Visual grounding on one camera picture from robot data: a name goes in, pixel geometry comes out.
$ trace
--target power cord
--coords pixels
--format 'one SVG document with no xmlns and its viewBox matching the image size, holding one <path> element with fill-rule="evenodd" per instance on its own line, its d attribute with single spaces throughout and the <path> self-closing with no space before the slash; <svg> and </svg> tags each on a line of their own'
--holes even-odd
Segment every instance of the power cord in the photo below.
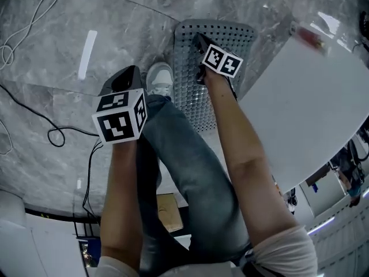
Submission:
<svg viewBox="0 0 369 277">
<path fill-rule="evenodd" d="M 32 108 L 30 108 L 30 107 L 28 107 L 27 105 L 25 105 L 25 104 L 23 104 L 23 103 L 21 103 L 19 100 L 17 100 L 14 96 L 13 96 L 13 94 L 4 86 L 4 85 L 2 85 L 2 84 L 0 84 L 0 88 L 2 88 L 9 96 L 10 96 L 10 98 L 16 103 L 16 104 L 18 104 L 19 106 L 21 106 L 21 107 L 23 107 L 23 108 L 25 108 L 25 109 L 27 109 L 28 111 L 30 111 L 30 112 L 32 112 L 32 113 L 34 113 L 35 115 L 37 115 L 37 116 L 39 116 L 40 118 L 43 118 L 43 119 L 45 119 L 47 122 L 49 122 L 54 128 L 53 129 L 50 129 L 48 132 L 47 132 L 47 138 L 48 138 L 48 140 L 49 140 L 49 142 L 50 142 L 50 144 L 52 144 L 53 146 L 55 146 L 55 147 L 57 147 L 57 148 L 61 148 L 61 147 L 63 147 L 64 145 L 65 145 L 65 135 L 64 135 L 64 133 L 63 133 L 63 131 L 62 130 L 64 130 L 64 129 L 70 129 L 70 130 L 75 130 L 76 132 L 80 132 L 80 133 L 83 133 L 83 134 L 85 134 L 85 135 L 87 135 L 87 136 L 95 136 L 95 137 L 98 137 L 99 135 L 98 134 L 95 134 L 95 133 L 91 133 L 91 132 L 87 132 L 87 131 L 85 131 L 85 130 L 82 130 L 82 129 L 79 129 L 79 128 L 75 128 L 75 127 L 73 127 L 73 126 L 57 126 L 52 120 L 50 120 L 49 118 L 47 118 L 45 115 L 43 115 L 43 114 L 41 114 L 41 113 L 39 113 L 39 112 L 37 112 L 37 111 L 35 111 L 34 109 L 32 109 Z M 56 143 L 54 143 L 51 139 L 50 139 L 50 133 L 51 132 L 54 132 L 54 131 L 58 131 L 58 132 L 60 132 L 61 133 L 61 135 L 62 135 L 62 137 L 63 137 L 63 142 L 62 142 L 62 144 L 60 144 L 60 145 L 58 145 L 58 144 L 56 144 Z M 8 135 L 9 135 L 9 140 L 10 140 L 10 143 L 11 143 L 11 145 L 12 145 L 12 148 L 11 148 L 11 150 L 13 149 L 13 143 L 12 143 L 12 140 L 11 140 L 11 138 L 10 138 L 10 134 L 9 134 L 9 132 L 7 131 L 7 133 L 8 133 Z M 95 213 L 93 212 L 93 210 L 92 210 L 92 207 L 91 207 L 91 204 L 90 204 L 90 201 L 89 201 L 89 190 L 90 190 L 90 181 L 91 181 L 91 161 L 92 161 L 92 156 L 93 156 L 93 154 L 98 150 L 98 149 L 101 149 L 103 147 L 103 144 L 101 143 L 101 141 L 99 141 L 99 140 L 97 140 L 97 142 L 95 143 L 95 145 L 93 146 L 93 149 L 92 149 L 92 152 L 91 152 L 91 154 L 90 154 L 90 158 L 89 158 L 89 161 L 88 161 L 88 176 L 87 176 L 87 187 L 86 187 L 86 193 L 85 193 L 85 197 L 84 197 L 84 201 L 83 201 L 83 204 L 82 204 L 82 207 L 83 207 L 83 209 L 88 213 L 88 214 L 90 214 L 96 221 L 97 221 L 97 223 L 99 223 L 99 221 L 98 221 L 98 219 L 97 219 L 97 217 L 96 217 L 96 215 L 95 215 Z M 86 205 L 86 202 L 88 203 L 88 206 L 89 206 L 89 208 L 90 208 L 90 210 L 91 210 L 91 212 L 89 211 L 89 210 L 87 210 L 86 208 L 85 208 L 85 205 Z"/>
<path fill-rule="evenodd" d="M 0 84 L 0 87 L 11 97 L 11 99 L 16 103 L 16 104 L 18 104 L 19 106 L 21 106 L 21 107 L 23 107 L 23 108 L 25 108 L 25 109 L 27 109 L 28 111 L 30 111 L 30 112 L 32 112 L 32 113 L 34 113 L 35 115 L 37 115 L 37 116 L 39 116 L 40 118 L 43 118 L 43 119 L 45 119 L 47 122 L 49 122 L 51 125 L 52 125 L 52 127 L 54 127 L 53 129 L 50 129 L 48 132 L 47 132 L 47 139 L 49 140 L 49 142 L 50 142 L 50 144 L 52 144 L 53 146 L 55 146 L 55 147 L 58 147 L 58 148 L 61 148 L 61 147 L 63 147 L 64 145 L 65 145 L 65 135 L 64 135 L 64 133 L 63 133 L 63 131 L 62 131 L 62 129 L 70 129 L 70 130 L 75 130 L 75 131 L 77 131 L 77 132 L 80 132 L 80 133 L 83 133 L 83 134 L 85 134 L 85 135 L 87 135 L 87 136 L 96 136 L 96 137 L 98 137 L 99 135 L 98 134 L 96 134 L 96 133 L 91 133 L 91 132 L 87 132 L 87 131 L 84 131 L 84 130 L 82 130 L 82 129 L 79 129 L 79 128 L 75 128 L 75 127 L 73 127 L 73 126 L 57 126 L 52 120 L 50 120 L 49 118 L 47 118 L 45 115 L 43 115 L 43 114 L 41 114 L 41 113 L 39 113 L 39 112 L 37 112 L 37 111 L 35 111 L 34 109 L 32 109 L 32 108 L 30 108 L 30 107 L 28 107 L 27 105 L 25 105 L 25 104 L 23 104 L 23 103 L 21 103 L 19 100 L 17 100 L 13 95 L 12 95 L 12 93 L 4 86 L 4 85 L 2 85 L 2 84 Z M 62 143 L 60 144 L 60 145 L 58 145 L 58 144 L 56 144 L 56 143 L 54 143 L 51 139 L 50 139 L 50 133 L 51 132 L 54 132 L 54 131 L 58 131 L 61 135 L 62 135 L 62 137 L 63 137 L 63 141 L 62 141 Z"/>
<path fill-rule="evenodd" d="M 226 80 L 227 80 L 227 82 L 228 82 L 229 88 L 231 89 L 233 96 L 234 96 L 234 97 L 235 97 L 235 99 L 237 100 L 237 94 L 236 94 L 235 90 L 233 89 L 233 85 L 232 85 L 232 83 L 231 83 L 231 80 L 229 79 L 229 77 L 226 77 L 225 79 L 226 79 Z"/>
<path fill-rule="evenodd" d="M 358 43 L 358 44 L 354 45 L 354 46 L 353 46 L 353 48 L 352 48 L 351 53 L 353 53 L 353 51 L 355 50 L 355 48 L 356 48 L 357 46 L 361 46 L 361 45 L 363 45 L 363 44 L 364 44 L 364 42 L 361 42 L 361 43 Z"/>
<path fill-rule="evenodd" d="M 83 200 L 82 203 L 82 208 L 87 212 L 87 214 L 90 214 L 95 221 L 97 221 L 97 224 L 100 225 L 99 220 L 97 219 L 95 213 L 92 210 L 91 204 L 90 204 L 90 199 L 89 199 L 89 192 L 90 192 L 90 181 L 91 181 L 91 162 L 92 162 L 92 156 L 93 154 L 98 150 L 101 149 L 103 147 L 103 144 L 101 143 L 101 141 L 99 141 L 99 139 L 96 141 L 95 145 L 92 148 L 91 154 L 90 154 L 90 158 L 88 160 L 88 175 L 87 175 L 87 188 L 86 188 L 86 193 L 85 193 L 85 198 Z M 91 210 L 91 212 L 85 208 L 86 202 L 88 203 L 88 206 Z"/>
<path fill-rule="evenodd" d="M 38 18 L 36 18 L 35 19 L 35 17 L 36 17 L 36 14 L 37 14 L 37 12 L 38 12 L 38 10 L 40 9 L 40 6 L 41 6 L 41 4 L 42 4 L 42 2 L 43 2 L 44 0 L 40 0 L 40 2 L 39 2 L 39 4 L 37 5 L 37 7 L 36 7 L 36 9 L 35 9 L 35 11 L 34 11 L 34 13 L 33 13 L 33 15 L 32 15 L 32 18 L 31 18 L 31 21 L 30 21 L 30 23 L 28 24 L 28 26 L 26 26 L 26 27 L 24 27 L 23 29 L 20 29 L 20 30 L 18 30 L 17 32 L 15 32 L 15 33 L 13 33 L 13 34 L 11 34 L 7 39 L 6 39 L 6 41 L 4 42 L 4 44 L 3 45 L 1 45 L 0 46 L 0 50 L 2 51 L 1 53 L 2 53 L 2 61 L 3 61 L 3 65 L 2 66 L 0 66 L 0 70 L 2 70 L 2 69 L 4 69 L 5 68 L 5 66 L 9 66 L 9 65 L 11 65 L 13 62 L 14 62 L 14 52 L 15 52 L 15 50 L 18 48 L 18 46 L 27 38 L 27 36 L 29 35 L 29 32 L 31 31 L 31 27 L 36 23 L 36 22 L 38 22 L 55 4 L 56 4 L 56 2 L 58 1 L 58 0 L 54 0 L 51 4 L 50 4 L 50 6 L 38 17 Z M 11 48 L 7 43 L 8 43 L 8 41 L 12 38 L 12 37 L 14 37 L 14 36 L 16 36 L 16 35 L 18 35 L 19 33 L 21 33 L 22 31 L 24 31 L 24 30 L 27 30 L 26 31 L 26 34 L 22 37 L 22 39 L 13 47 L 13 48 Z M 6 58 L 6 56 L 5 56 L 5 50 L 9 50 L 10 51 L 10 54 L 9 54 L 9 56 Z M 49 122 L 54 128 L 53 129 L 50 129 L 48 132 L 47 132 L 47 138 L 48 138 L 48 140 L 49 140 L 49 142 L 50 142 L 50 144 L 52 144 L 53 146 L 55 146 L 55 147 L 58 147 L 58 148 L 61 148 L 61 147 L 63 147 L 64 145 L 65 145 L 65 135 L 64 135 L 64 133 L 63 133 L 63 131 L 62 130 L 64 130 L 64 129 L 70 129 L 70 130 L 75 130 L 75 131 L 77 131 L 77 132 L 80 132 L 80 133 L 83 133 L 83 134 L 85 134 L 85 135 L 87 135 L 87 136 L 96 136 L 96 137 L 98 137 L 99 135 L 98 134 L 94 134 L 94 133 L 91 133 L 91 132 L 87 132 L 87 131 L 84 131 L 84 130 L 82 130 L 82 129 L 79 129 L 79 128 L 75 128 L 75 127 L 73 127 L 73 126 L 57 126 L 52 120 L 50 120 L 49 118 L 47 118 L 45 115 L 43 115 L 43 114 L 41 114 L 41 113 L 39 113 L 39 112 L 37 112 L 37 111 L 35 111 L 34 109 L 32 109 L 32 108 L 30 108 L 30 107 L 28 107 L 27 105 L 25 105 L 25 104 L 23 104 L 23 103 L 21 103 L 19 100 L 17 100 L 13 95 L 12 95 L 12 93 L 10 93 L 10 91 L 4 86 L 4 85 L 2 85 L 2 84 L 0 84 L 0 87 L 10 96 L 10 98 L 11 99 L 13 99 L 13 101 L 15 102 L 15 103 L 17 103 L 19 106 L 21 106 L 21 107 L 23 107 L 23 108 L 25 108 L 25 109 L 27 109 L 28 111 L 30 111 L 30 112 L 32 112 L 32 113 L 34 113 L 35 115 L 37 115 L 37 116 L 39 116 L 40 118 L 43 118 L 43 119 L 45 119 L 47 122 Z M 12 142 L 12 139 L 11 139 L 11 137 L 10 137 L 10 134 L 9 134 L 9 132 L 7 131 L 7 128 L 5 127 L 5 125 L 3 124 L 3 122 L 0 120 L 0 122 L 1 122 L 1 124 L 2 124 L 2 126 L 5 128 L 5 130 L 6 130 L 6 132 L 7 132 L 7 135 L 8 135 L 8 137 L 9 137 L 9 141 L 10 141 L 10 145 L 11 145 L 11 149 L 9 150 L 9 151 L 7 151 L 5 154 L 0 154 L 0 155 L 7 155 L 8 153 L 10 153 L 12 150 L 13 150 L 13 142 Z M 61 135 L 62 135 L 62 138 L 63 138 L 63 141 L 62 141 L 62 143 L 61 144 L 56 144 L 56 143 L 54 143 L 51 139 L 50 139 L 50 133 L 52 133 L 52 132 L 54 132 L 54 131 L 58 131 Z M 95 219 L 96 219 L 96 221 L 97 221 L 97 223 L 99 223 L 99 221 L 97 220 L 97 217 L 95 216 L 95 214 L 94 214 L 94 212 L 92 211 L 92 208 L 91 208 L 91 205 L 90 205 L 90 202 L 89 202 L 89 188 L 90 188 L 90 177 L 91 177 L 91 160 L 92 160 L 92 156 L 93 156 L 93 154 L 98 150 L 98 149 L 100 149 L 100 148 L 102 148 L 103 147 L 103 145 L 101 144 L 101 142 L 98 142 L 98 143 L 96 143 L 95 144 L 95 146 L 93 147 L 93 149 L 92 149 L 92 152 L 91 152 L 91 154 L 90 154 L 90 158 L 89 158 L 89 163 L 88 163 L 88 180 L 87 180 L 87 188 L 86 188 L 86 193 L 85 193 L 85 198 L 84 198 L 84 202 L 83 202 L 83 204 L 82 204 L 82 207 L 83 207 L 83 209 L 84 210 L 86 210 L 86 212 L 88 213 L 88 214 L 90 214 L 90 215 L 92 215 Z M 90 207 L 90 210 L 91 210 L 91 212 L 90 211 L 88 211 L 86 208 L 85 208 L 85 204 L 86 204 L 86 201 L 87 201 L 87 203 L 88 203 L 88 205 L 89 205 L 89 207 Z"/>
<path fill-rule="evenodd" d="M 2 61 L 3 61 L 3 65 L 0 67 L 0 70 L 4 69 L 5 66 L 9 66 L 11 65 L 13 62 L 14 62 L 14 52 L 15 50 L 18 48 L 18 46 L 27 38 L 27 36 L 29 35 L 29 32 L 31 31 L 31 27 L 36 23 L 38 22 L 54 5 L 55 3 L 58 1 L 58 0 L 54 0 L 50 6 L 37 18 L 35 19 L 36 17 L 36 14 L 38 12 L 38 10 L 40 9 L 40 6 L 42 4 L 44 0 L 40 0 L 39 4 L 37 5 L 36 7 L 36 10 L 35 12 L 33 13 L 32 15 L 32 18 L 31 18 L 31 21 L 30 23 L 28 24 L 27 27 L 24 27 L 23 29 L 20 29 L 18 30 L 17 32 L 11 34 L 7 39 L 6 41 L 4 42 L 3 45 L 0 46 L 0 50 L 2 50 Z M 20 32 L 24 31 L 24 30 L 27 30 L 26 31 L 26 34 L 23 36 L 23 38 L 14 46 L 14 48 L 11 48 L 7 43 L 8 41 L 16 36 L 17 34 L 19 34 Z M 9 56 L 5 59 L 5 50 L 8 49 L 10 51 L 10 54 Z"/>
</svg>

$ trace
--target cardboard box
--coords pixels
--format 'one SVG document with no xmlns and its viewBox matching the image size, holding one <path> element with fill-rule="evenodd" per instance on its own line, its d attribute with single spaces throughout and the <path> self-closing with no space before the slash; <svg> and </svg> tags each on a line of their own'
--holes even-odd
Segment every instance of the cardboard box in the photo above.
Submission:
<svg viewBox="0 0 369 277">
<path fill-rule="evenodd" d="M 170 233 L 182 229 L 183 223 L 174 194 L 157 195 L 156 200 L 159 219 L 164 227 Z"/>
</svg>

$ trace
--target white tabletop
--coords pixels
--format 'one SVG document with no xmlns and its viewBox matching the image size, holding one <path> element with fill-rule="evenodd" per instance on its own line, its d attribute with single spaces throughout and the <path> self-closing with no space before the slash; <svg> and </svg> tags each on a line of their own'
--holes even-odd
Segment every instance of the white tabletop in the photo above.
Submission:
<svg viewBox="0 0 369 277">
<path fill-rule="evenodd" d="M 368 69 L 322 36 L 328 55 L 290 38 L 240 101 L 283 192 L 331 159 L 369 115 Z"/>
</svg>

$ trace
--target forearm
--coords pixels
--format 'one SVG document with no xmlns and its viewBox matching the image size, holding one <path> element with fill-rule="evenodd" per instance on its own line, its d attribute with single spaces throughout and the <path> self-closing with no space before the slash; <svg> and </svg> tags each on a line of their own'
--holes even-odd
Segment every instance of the forearm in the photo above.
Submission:
<svg viewBox="0 0 369 277">
<path fill-rule="evenodd" d="M 101 217 L 102 255 L 138 269 L 142 249 L 142 222 L 137 197 L 136 142 L 115 144 Z"/>
<path fill-rule="evenodd" d="M 227 81 L 217 77 L 207 80 L 206 86 L 212 100 L 228 171 L 252 160 L 263 159 L 265 154 L 262 144 Z"/>
</svg>

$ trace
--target shoe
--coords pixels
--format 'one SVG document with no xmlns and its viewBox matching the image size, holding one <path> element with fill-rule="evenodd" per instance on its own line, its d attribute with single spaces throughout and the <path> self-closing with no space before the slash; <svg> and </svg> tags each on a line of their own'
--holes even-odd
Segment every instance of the shoe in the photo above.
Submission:
<svg viewBox="0 0 369 277">
<path fill-rule="evenodd" d="M 151 66 L 146 77 L 148 95 L 169 96 L 173 100 L 173 70 L 165 62 Z"/>
<path fill-rule="evenodd" d="M 129 66 L 111 76 L 104 83 L 99 96 L 138 88 L 142 88 L 140 69 L 137 66 Z"/>
</svg>

